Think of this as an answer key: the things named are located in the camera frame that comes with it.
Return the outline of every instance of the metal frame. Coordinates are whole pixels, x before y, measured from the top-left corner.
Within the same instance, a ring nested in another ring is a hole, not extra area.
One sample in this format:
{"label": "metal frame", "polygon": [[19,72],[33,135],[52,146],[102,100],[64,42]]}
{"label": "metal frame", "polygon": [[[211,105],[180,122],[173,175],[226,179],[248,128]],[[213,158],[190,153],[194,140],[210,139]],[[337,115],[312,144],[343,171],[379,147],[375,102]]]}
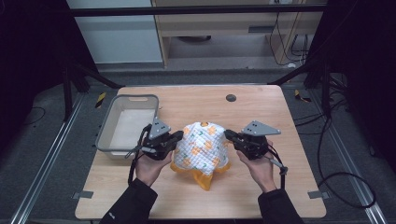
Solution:
{"label": "metal frame", "polygon": [[[315,91],[310,90],[310,94],[313,96],[313,102],[317,106],[318,110],[322,112],[322,107],[319,104],[320,102],[320,97],[318,96],[318,93]],[[334,125],[330,125],[329,128],[329,135],[330,138],[332,139],[332,142],[334,143],[334,148],[336,153],[338,154],[338,158],[340,159],[341,163],[344,166],[344,169],[352,173],[354,175],[362,176],[361,171],[359,170],[358,166],[355,164],[355,162],[352,160],[350,157],[349,153],[347,152],[347,148],[344,145],[340,135],[337,132],[337,129],[334,127]],[[354,188],[356,194],[359,197],[359,200],[361,201],[361,204],[369,204],[373,200],[373,195],[370,191],[370,189],[362,183],[361,181],[358,181],[356,178],[350,178],[350,182],[352,184],[352,187]],[[378,203],[375,203],[372,207],[366,208],[365,212],[367,214],[367,217],[370,219],[370,221],[373,224],[386,224],[388,223],[386,218],[384,217],[384,214],[381,211],[381,208],[379,207]]]}
{"label": "metal frame", "polygon": [[179,15],[215,13],[269,13],[269,12],[317,12],[339,7],[326,4],[290,5],[238,5],[238,6],[191,6],[191,7],[116,7],[82,8],[70,10],[49,10],[47,15],[73,17],[142,16],[142,15]]}
{"label": "metal frame", "polygon": [[58,132],[54,142],[52,143],[51,148],[49,149],[49,152],[47,153],[47,157],[44,159],[43,163],[41,164],[40,170],[35,176],[35,180],[25,194],[20,206],[14,213],[10,223],[22,224],[25,223],[27,218],[29,217],[32,208],[35,205],[35,201],[37,200],[38,195],[43,189],[44,184],[46,183],[46,180],[52,169],[52,166],[56,162],[56,158],[58,157],[58,154],[62,149],[64,140],[66,139],[71,127],[73,126],[73,123],[81,108],[83,99],[84,93],[79,93],[73,106],[73,113],[71,114],[68,121],[64,121],[61,130]]}

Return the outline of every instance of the wrist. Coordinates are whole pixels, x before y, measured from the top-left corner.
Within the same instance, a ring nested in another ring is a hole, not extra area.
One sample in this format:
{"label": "wrist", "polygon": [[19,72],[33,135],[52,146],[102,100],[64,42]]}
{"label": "wrist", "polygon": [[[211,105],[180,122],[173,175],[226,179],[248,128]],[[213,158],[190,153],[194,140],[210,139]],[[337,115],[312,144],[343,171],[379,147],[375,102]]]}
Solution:
{"label": "wrist", "polygon": [[151,181],[151,180],[146,179],[146,178],[141,177],[141,176],[136,177],[136,178],[139,179],[141,182],[143,182],[145,185],[147,185],[150,188],[151,188],[151,185],[154,183],[154,181]]}
{"label": "wrist", "polygon": [[261,183],[259,183],[259,186],[264,193],[268,193],[276,189],[274,181],[262,181]]}

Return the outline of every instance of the plastic container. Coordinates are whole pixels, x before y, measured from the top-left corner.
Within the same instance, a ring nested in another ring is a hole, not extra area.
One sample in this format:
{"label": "plastic container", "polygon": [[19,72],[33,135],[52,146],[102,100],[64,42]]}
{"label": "plastic container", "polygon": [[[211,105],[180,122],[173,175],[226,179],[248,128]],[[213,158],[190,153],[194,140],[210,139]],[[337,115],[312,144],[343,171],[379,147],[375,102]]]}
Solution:
{"label": "plastic container", "polygon": [[158,97],[150,94],[114,97],[96,139],[97,148],[111,159],[124,159],[137,146],[143,128],[157,116],[158,105]]}

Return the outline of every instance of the wooden table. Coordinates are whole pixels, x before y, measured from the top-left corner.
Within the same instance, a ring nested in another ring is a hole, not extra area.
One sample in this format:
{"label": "wooden table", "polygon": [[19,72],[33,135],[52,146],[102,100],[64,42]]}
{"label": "wooden table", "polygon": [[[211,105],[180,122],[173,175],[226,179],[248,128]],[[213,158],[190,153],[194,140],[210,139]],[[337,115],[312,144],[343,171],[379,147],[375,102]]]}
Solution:
{"label": "wooden table", "polygon": [[[301,217],[323,217],[322,199],[310,199],[308,191],[318,187],[294,127],[282,90],[278,86],[164,86],[132,87],[119,94],[155,94],[160,99],[159,118],[182,130],[195,121],[210,121],[240,132],[256,119],[281,130],[268,136],[281,160],[289,167],[286,191]],[[226,96],[234,94],[235,102]],[[152,188],[159,194],[150,218],[257,218],[261,217],[257,198],[261,194],[248,168],[229,145],[230,170],[214,174],[210,191],[201,189],[189,174],[177,174],[168,166]],[[84,190],[93,191],[91,199],[81,198],[76,216],[81,219],[101,218],[127,188],[130,162],[111,160],[97,151]],[[275,182],[279,186],[278,169]]]}

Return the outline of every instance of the black jacket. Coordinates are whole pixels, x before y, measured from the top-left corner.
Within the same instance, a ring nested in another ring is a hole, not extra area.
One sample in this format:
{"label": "black jacket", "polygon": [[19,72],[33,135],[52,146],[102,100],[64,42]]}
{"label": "black jacket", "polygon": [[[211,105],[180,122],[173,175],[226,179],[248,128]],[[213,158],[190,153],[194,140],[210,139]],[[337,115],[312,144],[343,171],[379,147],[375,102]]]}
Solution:
{"label": "black jacket", "polygon": [[[143,224],[149,219],[149,211],[157,199],[157,193],[139,179],[103,216],[101,224]],[[276,189],[259,197],[262,219],[266,224],[303,223],[285,190]]]}

